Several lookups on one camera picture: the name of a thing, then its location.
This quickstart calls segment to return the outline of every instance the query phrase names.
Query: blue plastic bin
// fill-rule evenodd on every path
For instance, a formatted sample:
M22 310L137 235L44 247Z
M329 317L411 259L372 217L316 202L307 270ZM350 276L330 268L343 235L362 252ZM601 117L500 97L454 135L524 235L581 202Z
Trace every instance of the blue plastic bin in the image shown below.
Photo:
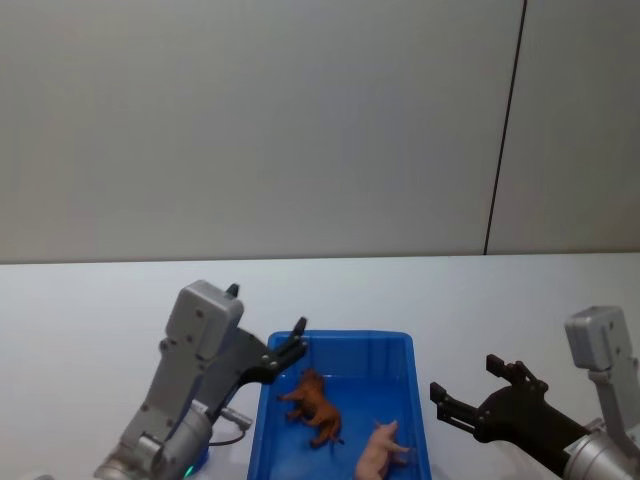
M269 338L271 348L288 332ZM388 479L430 480L427 444L413 356L404 333L309 331L307 354L271 386L263 386L248 480L347 480L374 429L375 421L398 421L396 442L412 448L407 466L393 466ZM291 402L276 400L293 390L300 374L313 368L326 378L326 396L342 413L340 437L313 449L315 435L301 422L290 422Z

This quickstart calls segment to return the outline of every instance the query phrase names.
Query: white table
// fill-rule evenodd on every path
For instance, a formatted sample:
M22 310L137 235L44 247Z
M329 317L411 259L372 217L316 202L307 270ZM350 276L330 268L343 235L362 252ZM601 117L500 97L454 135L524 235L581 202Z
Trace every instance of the white table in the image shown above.
M179 289L199 278L240 283L241 325L263 339L300 315L316 329L410 333L438 480L555 477L438 422L431 381L477 405L503 385L485 355L521 359L549 383L552 405L586 423L600 414L597 396L573 366L564 318L621 305L640 349L637 254L0 266L0 478L38 468L90 478L148 388ZM254 416L258 392L245 387L232 405ZM217 436L232 432L221 425ZM245 478L251 442L217 449L199 477Z

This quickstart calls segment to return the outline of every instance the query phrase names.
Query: toy pig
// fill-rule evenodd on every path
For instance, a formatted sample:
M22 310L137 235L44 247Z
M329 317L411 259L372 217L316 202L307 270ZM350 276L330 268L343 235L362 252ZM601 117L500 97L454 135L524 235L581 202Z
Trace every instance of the toy pig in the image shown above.
M394 458L395 453L409 451L394 442L396 430L398 422L395 420L387 425L376 422L375 430L356 465L355 480L382 480L389 471L389 463L406 463Z

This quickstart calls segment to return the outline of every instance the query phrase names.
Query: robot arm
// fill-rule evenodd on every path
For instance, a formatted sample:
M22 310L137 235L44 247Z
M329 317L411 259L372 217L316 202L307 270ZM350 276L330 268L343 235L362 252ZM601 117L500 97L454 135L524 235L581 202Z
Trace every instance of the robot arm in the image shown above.
M638 480L640 387L622 310L593 307L565 327L576 366L587 368L596 383L606 433L592 432L549 406L544 382L522 362L505 365L495 355L487 357L487 370L511 385L475 409L432 383L438 419L480 442L509 441L566 480Z
M471 433L482 443L511 442L558 476L569 461L565 447L589 432L551 407L544 399L548 386L522 362L506 364L487 356L487 371L511 385L492 393L478 408L451 398L437 383L431 384L431 400L438 419Z
M304 355L306 319L298 320L283 345L270 350L238 328L244 307L237 294L235 284L225 292L202 280L181 290L145 401L96 478L182 478L208 448L219 416L248 427L246 420L225 410L238 388L272 383Z

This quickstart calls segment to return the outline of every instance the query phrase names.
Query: plastic animal figurine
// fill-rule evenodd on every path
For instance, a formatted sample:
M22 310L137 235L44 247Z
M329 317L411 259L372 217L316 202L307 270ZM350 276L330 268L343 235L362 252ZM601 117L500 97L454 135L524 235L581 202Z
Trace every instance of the plastic animal figurine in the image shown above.
M396 453L409 451L407 447L395 443L396 430L398 422L395 420L387 425L376 422L375 430L356 465L355 480L382 480L389 471L390 463L406 465L405 460L395 456Z
M295 408L287 413L288 420L301 418L310 426L320 429L318 436L310 441L313 448L318 448L328 440L342 443L338 432L342 426L340 411L331 405L324 396L324 377L313 369L302 372L298 387L286 395L278 397L281 401L295 402Z

